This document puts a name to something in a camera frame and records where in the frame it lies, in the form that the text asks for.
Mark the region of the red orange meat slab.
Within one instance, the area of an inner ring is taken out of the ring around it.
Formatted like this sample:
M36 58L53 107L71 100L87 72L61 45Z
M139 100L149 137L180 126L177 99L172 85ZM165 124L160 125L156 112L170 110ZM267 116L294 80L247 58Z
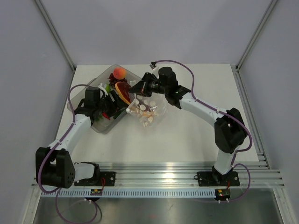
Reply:
M130 105L131 101L129 96L129 89L131 86L126 82L117 82L114 86L121 100Z

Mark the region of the clear zip top bag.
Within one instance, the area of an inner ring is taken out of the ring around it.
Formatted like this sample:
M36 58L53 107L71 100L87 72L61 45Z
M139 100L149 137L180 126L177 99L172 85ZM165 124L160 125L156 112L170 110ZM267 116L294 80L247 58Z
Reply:
M166 117L167 101L164 95L156 93L151 97L129 93L126 112L136 117L144 128L152 128Z

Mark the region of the green cucumber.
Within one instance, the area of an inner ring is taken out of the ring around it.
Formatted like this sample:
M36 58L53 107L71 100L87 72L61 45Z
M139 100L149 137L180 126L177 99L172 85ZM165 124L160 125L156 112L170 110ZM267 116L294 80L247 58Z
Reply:
M123 114L125 111L118 111L114 116L113 119L117 119L121 114Z

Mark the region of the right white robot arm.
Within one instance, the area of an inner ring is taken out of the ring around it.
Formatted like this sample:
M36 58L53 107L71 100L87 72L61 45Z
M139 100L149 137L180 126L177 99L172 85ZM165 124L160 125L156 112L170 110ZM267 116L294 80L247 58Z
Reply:
M218 155L210 172L212 183L224 186L233 172L236 153L248 136L240 112L232 108L225 112L215 106L196 99L193 92L178 84L171 67L162 67L158 76L145 73L142 79L130 87L129 93L150 97L163 94L167 102L178 109L188 111L209 123L214 128L214 141Z

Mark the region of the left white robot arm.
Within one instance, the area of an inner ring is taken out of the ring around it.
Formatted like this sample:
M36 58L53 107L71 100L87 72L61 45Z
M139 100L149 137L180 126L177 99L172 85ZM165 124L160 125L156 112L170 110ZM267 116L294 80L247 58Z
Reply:
M70 105L72 120L65 133L49 146L36 151L36 182L43 193L51 194L73 183L84 186L106 184L105 176L94 162L80 162L74 165L70 151L74 150L82 136L92 127L100 115L109 118L127 107L115 91L106 94L99 87L85 85L85 97L78 107Z

